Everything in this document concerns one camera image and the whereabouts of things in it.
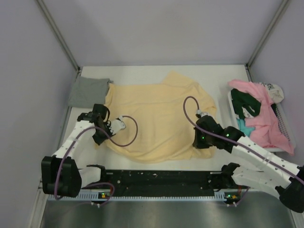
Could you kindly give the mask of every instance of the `gray wall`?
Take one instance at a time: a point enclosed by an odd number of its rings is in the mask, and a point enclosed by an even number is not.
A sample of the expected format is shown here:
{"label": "gray wall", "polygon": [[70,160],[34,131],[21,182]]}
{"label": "gray wall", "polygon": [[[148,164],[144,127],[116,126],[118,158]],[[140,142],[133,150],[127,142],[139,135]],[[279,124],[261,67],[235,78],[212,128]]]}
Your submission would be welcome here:
{"label": "gray wall", "polygon": [[304,1],[292,0],[289,8],[252,67],[257,81],[283,88],[282,102],[297,148],[288,159],[304,164]]}
{"label": "gray wall", "polygon": [[281,0],[44,0],[81,66],[245,63]]}
{"label": "gray wall", "polygon": [[0,226],[25,227],[76,76],[33,0],[0,3]]}

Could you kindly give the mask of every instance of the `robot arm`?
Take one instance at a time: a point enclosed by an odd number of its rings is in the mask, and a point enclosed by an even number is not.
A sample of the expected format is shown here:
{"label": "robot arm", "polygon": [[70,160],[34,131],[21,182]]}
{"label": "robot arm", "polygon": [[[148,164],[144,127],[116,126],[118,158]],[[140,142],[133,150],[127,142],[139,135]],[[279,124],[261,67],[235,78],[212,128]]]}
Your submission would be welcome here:
{"label": "robot arm", "polygon": [[237,185],[249,186],[277,197],[289,209],[302,213],[304,211],[304,185],[298,180],[304,180],[304,168],[285,161],[264,148],[256,145],[240,130],[234,127],[223,129],[207,114],[200,114],[196,125],[203,130],[221,136],[215,137],[195,128],[193,146],[198,149],[216,146],[241,157],[261,171],[252,171],[231,163],[222,168]]}
{"label": "robot arm", "polygon": [[104,129],[110,137],[125,128],[122,117],[105,121],[107,113],[109,118],[110,112],[102,104],[95,104],[92,112],[82,113],[63,145],[52,156],[44,157],[41,162],[41,171],[43,191],[46,194],[54,194],[59,165],[71,146],[68,157],[64,158],[57,188],[58,195],[76,197],[81,188],[103,178],[105,168],[94,165],[96,163],[95,144],[100,145],[108,137],[94,127]]}

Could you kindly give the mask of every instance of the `pink cloth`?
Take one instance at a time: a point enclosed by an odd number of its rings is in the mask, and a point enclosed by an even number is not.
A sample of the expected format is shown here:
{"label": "pink cloth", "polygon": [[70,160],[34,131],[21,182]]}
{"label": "pink cloth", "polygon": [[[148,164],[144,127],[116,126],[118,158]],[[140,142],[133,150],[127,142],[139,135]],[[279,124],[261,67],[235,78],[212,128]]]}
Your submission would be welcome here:
{"label": "pink cloth", "polygon": [[250,139],[261,147],[278,147],[294,155],[294,147],[279,130],[277,117],[270,106],[273,101],[266,88],[261,84],[237,79],[228,84],[238,91],[252,95],[261,102],[260,114],[254,118],[245,119],[246,126],[256,128],[251,133]]}

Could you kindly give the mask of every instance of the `gray cloth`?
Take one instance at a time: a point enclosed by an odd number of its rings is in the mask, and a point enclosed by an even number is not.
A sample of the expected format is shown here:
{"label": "gray cloth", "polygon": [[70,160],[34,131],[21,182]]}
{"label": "gray cloth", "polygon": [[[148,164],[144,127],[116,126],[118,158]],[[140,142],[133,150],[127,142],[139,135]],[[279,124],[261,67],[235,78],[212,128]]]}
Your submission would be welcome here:
{"label": "gray cloth", "polygon": [[72,87],[68,105],[77,108],[93,108],[104,104],[109,91],[110,79],[78,77]]}

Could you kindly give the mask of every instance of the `blue cloth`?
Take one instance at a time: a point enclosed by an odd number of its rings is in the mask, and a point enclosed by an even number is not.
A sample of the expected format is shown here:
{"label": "blue cloth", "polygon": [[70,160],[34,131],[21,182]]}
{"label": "blue cloth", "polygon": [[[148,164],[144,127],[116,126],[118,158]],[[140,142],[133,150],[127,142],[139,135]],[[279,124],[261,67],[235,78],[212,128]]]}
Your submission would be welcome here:
{"label": "blue cloth", "polygon": [[242,119],[237,119],[237,124],[240,131],[245,135],[247,135],[248,137],[250,136],[251,132],[253,132],[256,129],[255,127],[246,127],[245,120]]}

